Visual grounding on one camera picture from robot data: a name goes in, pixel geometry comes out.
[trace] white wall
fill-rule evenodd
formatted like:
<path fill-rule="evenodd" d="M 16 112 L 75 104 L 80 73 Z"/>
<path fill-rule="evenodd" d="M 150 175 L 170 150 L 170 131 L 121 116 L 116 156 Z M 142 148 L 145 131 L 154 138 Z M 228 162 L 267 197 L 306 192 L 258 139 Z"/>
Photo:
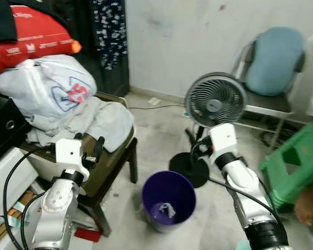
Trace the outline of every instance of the white wall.
<path fill-rule="evenodd" d="M 126 11 L 130 84 L 176 96 L 202 74 L 230 72 L 243 46 L 269 27 L 313 35 L 313 0 L 127 0 Z M 310 56 L 298 112 L 312 91 Z"/>

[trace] white plastic bag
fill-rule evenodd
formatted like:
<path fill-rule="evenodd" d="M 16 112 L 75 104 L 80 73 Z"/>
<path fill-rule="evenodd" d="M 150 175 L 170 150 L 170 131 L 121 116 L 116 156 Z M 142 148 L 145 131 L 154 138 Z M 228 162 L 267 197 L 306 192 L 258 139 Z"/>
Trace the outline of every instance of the white plastic bag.
<path fill-rule="evenodd" d="M 0 74 L 0 93 L 21 113 L 60 118 L 97 91 L 93 76 L 71 56 L 28 59 Z"/>

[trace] fan grille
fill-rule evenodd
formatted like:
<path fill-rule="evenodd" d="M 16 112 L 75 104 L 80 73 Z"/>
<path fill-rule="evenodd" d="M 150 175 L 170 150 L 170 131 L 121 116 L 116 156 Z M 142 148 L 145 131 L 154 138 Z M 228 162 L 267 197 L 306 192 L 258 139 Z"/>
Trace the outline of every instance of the fan grille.
<path fill-rule="evenodd" d="M 232 76 L 211 73 L 191 86 L 186 95 L 186 109 L 196 123 L 210 128 L 238 120 L 244 112 L 246 99 L 244 89 Z"/>

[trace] patterned fabric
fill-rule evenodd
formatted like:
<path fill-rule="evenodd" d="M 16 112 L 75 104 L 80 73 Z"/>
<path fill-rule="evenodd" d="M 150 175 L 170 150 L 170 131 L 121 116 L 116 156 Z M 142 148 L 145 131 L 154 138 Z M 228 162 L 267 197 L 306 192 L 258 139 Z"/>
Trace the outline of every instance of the patterned fabric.
<path fill-rule="evenodd" d="M 121 0 L 93 0 L 101 65 L 111 70 L 127 54 L 124 6 Z"/>

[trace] electric fan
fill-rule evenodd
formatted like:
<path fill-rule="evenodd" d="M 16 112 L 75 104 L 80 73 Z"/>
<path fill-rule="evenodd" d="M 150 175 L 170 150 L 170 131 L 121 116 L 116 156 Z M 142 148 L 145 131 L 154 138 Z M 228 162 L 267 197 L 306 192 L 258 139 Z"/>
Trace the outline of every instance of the electric fan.
<path fill-rule="evenodd" d="M 213 145 L 204 153 L 199 149 L 204 129 L 235 122 L 242 116 L 246 103 L 245 90 L 230 74 L 214 72 L 196 80 L 186 94 L 185 107 L 199 129 L 196 137 L 186 129 L 191 152 L 175 155 L 170 160 L 169 169 L 184 175 L 195 188 L 203 186 L 209 178 L 209 167 L 203 159 L 193 159 L 212 153 Z"/>

